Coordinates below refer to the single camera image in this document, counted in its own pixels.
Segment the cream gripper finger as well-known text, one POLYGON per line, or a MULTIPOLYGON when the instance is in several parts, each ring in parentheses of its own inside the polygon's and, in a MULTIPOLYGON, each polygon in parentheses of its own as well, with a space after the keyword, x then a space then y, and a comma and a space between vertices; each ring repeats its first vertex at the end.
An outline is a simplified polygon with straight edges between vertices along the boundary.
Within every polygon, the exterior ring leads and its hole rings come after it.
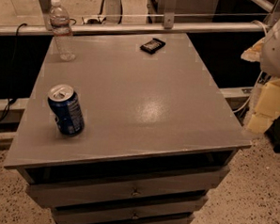
POLYGON ((264 43, 264 39, 260 39, 259 41, 256 41, 253 46, 251 46, 241 54, 241 59, 249 62, 255 62, 255 61, 259 62, 263 43, 264 43))
POLYGON ((280 78, 273 77, 260 89, 251 118, 245 124, 247 131, 263 134, 280 117, 280 78))

